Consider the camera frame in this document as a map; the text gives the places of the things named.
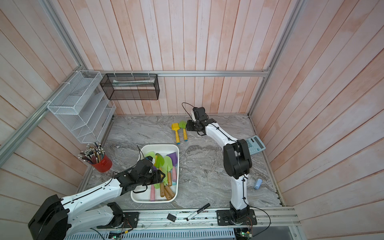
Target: black cable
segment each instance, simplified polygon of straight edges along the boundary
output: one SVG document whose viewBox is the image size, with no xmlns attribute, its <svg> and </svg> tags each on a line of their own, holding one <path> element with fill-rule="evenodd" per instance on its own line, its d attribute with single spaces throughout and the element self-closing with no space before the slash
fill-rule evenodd
<svg viewBox="0 0 384 240">
<path fill-rule="evenodd" d="M 143 152 L 141 151 L 141 149 L 139 148 L 139 146 L 138 145 L 136 145 L 137 146 L 137 148 L 139 149 L 139 155 L 140 155 L 140 153 L 143 155 L 143 158 L 144 158 L 144 154 L 143 154 Z"/>
<path fill-rule="evenodd" d="M 236 158 L 237 158 L 237 164 L 239 165 L 239 169 L 240 169 L 240 171 L 243 173 L 243 176 L 246 178 L 246 179 L 248 179 L 246 176 L 245 176 L 245 173 L 243 172 L 243 170 L 241 169 L 241 167 L 240 167 L 240 162 L 239 162 L 239 155 L 238 155 L 238 153 L 239 153 L 239 145 L 238 144 L 236 144 L 236 151 L 237 151 L 237 156 L 236 156 Z"/>
<path fill-rule="evenodd" d="M 146 188 L 145 188 L 145 190 L 143 190 L 143 191 L 135 192 L 135 191 L 132 190 L 132 192 L 133 192 L 133 193 L 142 193 L 142 192 L 145 192 L 145 191 L 148 189 L 148 185 L 145 185 L 145 187 L 146 187 Z"/>
<path fill-rule="evenodd" d="M 123 224 L 122 224 L 122 227 L 121 227 L 121 234 L 120 234 L 120 237 L 122 238 L 122 231 L 124 229 L 124 225 L 125 225 L 125 222 L 124 222 L 124 219 L 122 220 L 123 221 Z"/>
<path fill-rule="evenodd" d="M 97 231 L 96 229 L 93 229 L 93 228 L 91 228 L 91 229 L 92 229 L 93 231 L 96 231 L 96 232 L 101 236 L 101 238 L 105 240 L 105 238 L 103 237 L 103 235 L 102 235 L 101 233 L 99 233 L 99 231 Z"/>
<path fill-rule="evenodd" d="M 211 124 L 212 126 L 214 126 L 217 130 L 219 130 L 224 136 L 226 136 L 228 140 L 230 140 L 230 141 L 232 141 L 232 142 L 236 142 L 235 140 L 232 140 L 232 139 L 230 139 L 230 137 L 228 137 L 227 135 L 225 135 L 225 134 L 220 130 L 219 127 L 216 127 L 216 126 L 213 125 L 212 123 L 210 123 L 210 124 Z"/>
<path fill-rule="evenodd" d="M 187 112 L 187 110 L 183 106 L 183 103 L 181 103 L 181 106 L 184 108 L 184 111 L 189 115 L 189 117 L 193 120 L 192 116 L 189 114 L 189 112 Z"/>
<path fill-rule="evenodd" d="M 267 230 L 267 229 L 269 228 L 269 226 L 271 225 L 271 217 L 270 217 L 270 216 L 268 215 L 268 213 L 266 213 L 266 211 L 264 211 L 263 209 L 260 209 L 260 208 L 258 208 L 258 207 L 251 206 L 251 205 L 249 205 L 249 204 L 245 201 L 246 198 L 245 198 L 245 196 L 244 196 L 244 182 L 245 182 L 245 180 L 244 180 L 244 178 L 243 178 L 243 201 L 244 201 L 244 203 L 247 204 L 247 206 L 249 206 L 249 207 L 253 207 L 253 208 L 255 208 L 255 209 L 258 209 L 258 210 L 261 210 L 261 211 L 265 212 L 265 214 L 266 214 L 266 215 L 268 216 L 268 218 L 269 218 L 269 225 L 268 225 L 268 227 L 266 227 L 266 229 L 263 230 L 263 231 L 265 231 L 265 230 Z M 263 231 L 261 231 L 261 232 L 255 234 L 253 237 L 259 235 L 259 234 L 262 233 Z"/>
<path fill-rule="evenodd" d="M 108 182 L 105 186 L 107 186 L 108 184 L 110 184 L 110 183 L 112 182 L 112 179 L 113 179 L 113 177 L 114 177 L 114 173 L 118 174 L 118 172 L 113 171 L 113 172 L 112 172 L 112 178 L 109 180 L 109 182 Z M 80 198 L 82 198 L 82 197 L 88 196 L 88 195 L 90 195 L 91 193 L 94 193 L 94 192 L 96 192 L 97 190 L 102 189 L 102 188 L 103 188 L 103 187 L 99 187 L 98 189 L 95 189 L 94 191 L 92 191 L 92 192 L 90 192 L 90 193 L 87 193 L 87 194 L 85 194 L 85 195 L 83 195 L 83 196 L 80 196 L 80 197 L 78 197 L 78 198 L 76 198 L 76 199 L 73 199 L 72 201 L 66 202 L 66 203 L 63 204 L 63 206 L 66 205 L 66 204 L 68 204 L 68 203 L 70 203 L 70 202 L 73 202 L 73 201 L 75 201 L 75 200 L 78 200 L 78 199 L 80 199 Z"/>
</svg>

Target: robotic arm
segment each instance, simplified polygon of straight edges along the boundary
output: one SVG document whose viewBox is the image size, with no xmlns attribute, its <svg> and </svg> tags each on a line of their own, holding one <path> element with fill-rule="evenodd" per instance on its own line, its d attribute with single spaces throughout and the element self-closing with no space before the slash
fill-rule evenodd
<svg viewBox="0 0 384 240">
<path fill-rule="evenodd" d="M 152 157 L 139 160 L 137 164 L 116 174 L 110 180 L 72 196 L 50 196 L 28 223 L 34 240 L 57 239 L 101 225 L 119 227 L 124 214 L 117 203 L 112 202 L 99 209 L 89 210 L 103 201 L 130 192 L 138 185 L 160 183 L 165 174 L 153 171 Z"/>
<path fill-rule="evenodd" d="M 244 139 L 238 140 L 222 130 L 215 120 L 208 118 L 203 107 L 193 108 L 192 114 L 187 130 L 198 134 L 202 132 L 203 134 L 199 134 L 201 136 L 210 136 L 223 149 L 224 169 L 231 177 L 232 185 L 230 223 L 241 224 L 250 215 L 246 199 L 247 177 L 252 167 L 248 144 Z M 165 174 L 160 170 L 153 171 L 152 157 L 144 158 L 133 167 L 84 192 L 61 199 L 57 195 L 50 196 L 30 220 L 28 228 L 34 240 L 63 240 L 91 227 L 120 227 L 124 214 L 117 203 L 112 202 L 99 209 L 88 209 L 130 192 L 139 185 L 160 183 L 164 177 Z"/>
<path fill-rule="evenodd" d="M 188 120 L 186 129 L 198 134 L 202 132 L 203 134 L 199 135 L 213 138 L 222 147 L 224 169 L 231 176 L 231 222 L 244 222 L 250 212 L 247 202 L 247 179 L 252 167 L 247 142 L 244 139 L 238 140 L 221 129 L 214 119 L 208 118 L 203 107 L 192 109 L 192 120 Z"/>
</svg>

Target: aluminum rail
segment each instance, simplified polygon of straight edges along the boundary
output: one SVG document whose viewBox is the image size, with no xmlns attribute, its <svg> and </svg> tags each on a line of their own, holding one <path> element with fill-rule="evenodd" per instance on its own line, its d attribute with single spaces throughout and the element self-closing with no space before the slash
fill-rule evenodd
<svg viewBox="0 0 384 240">
<path fill-rule="evenodd" d="M 254 227 L 267 227 L 269 224 L 268 216 L 258 209 L 255 211 L 257 225 Z M 299 218 L 293 207 L 260 207 L 268 213 L 273 226 L 301 226 Z M 223 228 L 217 225 L 217 210 L 229 210 L 229 208 L 206 209 L 199 213 L 194 219 L 186 221 L 185 218 L 198 209 L 161 209 L 161 210 L 124 210 L 124 212 L 139 212 L 137 228 L 135 230 L 155 230 L 155 229 L 195 229 L 195 228 Z M 167 219 L 168 214 L 176 216 L 176 221 L 171 222 Z M 247 227 L 246 225 L 230 225 L 234 227 Z"/>
<path fill-rule="evenodd" d="M 215 71 L 100 71 L 106 73 L 136 73 L 136 74 L 157 74 L 158 77 L 266 77 L 268 70 L 215 70 Z"/>
<path fill-rule="evenodd" d="M 257 106 L 258 102 L 260 101 L 260 98 L 263 94 L 263 91 L 264 91 L 273 71 L 275 70 L 276 64 L 279 61 L 280 56 L 281 56 L 283 50 L 285 49 L 285 47 L 288 43 L 288 40 L 289 40 L 290 36 L 292 35 L 296 25 L 297 25 L 298 19 L 300 18 L 300 15 L 303 12 L 303 9 L 305 8 L 306 2 L 307 2 L 307 0 L 298 0 L 297 1 L 296 6 L 295 6 L 295 8 L 294 8 L 294 10 L 290 16 L 289 21 L 288 21 L 288 25 L 284 31 L 283 37 L 281 38 L 279 45 L 277 47 L 277 50 L 276 50 L 276 52 L 272 58 L 271 65 L 268 68 L 268 70 L 269 70 L 268 76 L 266 76 L 263 79 L 263 82 L 260 85 L 259 91 L 257 92 L 255 99 L 253 100 L 250 111 L 248 113 L 249 116 L 253 115 L 253 113 L 256 109 L 256 106 Z"/>
<path fill-rule="evenodd" d="M 71 79 L 75 74 L 76 72 L 72 72 L 67 79 Z M 4 144 L 0 147 L 0 167 L 10 158 L 10 156 L 12 156 L 12 154 L 24 142 L 28 135 L 45 118 L 49 112 L 47 106 L 64 86 L 65 83 L 60 84 L 60 86 L 53 93 L 51 93 L 46 101 L 42 102 L 40 106 L 36 108 L 35 112 L 30 115 L 7 140 L 4 141 Z"/>
<path fill-rule="evenodd" d="M 65 45 L 67 45 L 68 50 L 71 52 L 78 66 L 83 66 L 85 69 L 87 69 L 81 55 L 79 54 L 79 51 L 77 50 L 67 30 L 63 26 L 60 17 L 57 11 L 55 10 L 51 0 L 39 0 L 39 2 L 40 5 L 43 7 L 45 13 L 51 19 L 53 26 L 56 28 L 57 32 L 63 39 L 63 42 L 65 43 Z"/>
</svg>

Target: yellow toy shovel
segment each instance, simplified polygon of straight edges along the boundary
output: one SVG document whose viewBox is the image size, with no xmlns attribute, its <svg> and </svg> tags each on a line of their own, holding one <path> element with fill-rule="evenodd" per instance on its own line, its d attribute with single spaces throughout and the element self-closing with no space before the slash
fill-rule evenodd
<svg viewBox="0 0 384 240">
<path fill-rule="evenodd" d="M 179 129 L 180 129 L 180 127 L 179 127 L 178 123 L 172 123 L 172 130 L 174 130 L 176 133 L 176 143 L 177 144 L 180 144 L 179 133 L 177 132 Z"/>
</svg>

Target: small black box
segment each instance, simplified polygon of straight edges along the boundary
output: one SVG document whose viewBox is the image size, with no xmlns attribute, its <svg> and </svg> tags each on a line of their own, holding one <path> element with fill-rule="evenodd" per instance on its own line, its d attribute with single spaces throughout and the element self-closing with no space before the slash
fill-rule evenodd
<svg viewBox="0 0 384 240">
<path fill-rule="evenodd" d="M 173 216 L 172 214 L 168 214 L 167 219 L 171 220 L 172 222 L 176 221 L 176 216 Z"/>
</svg>

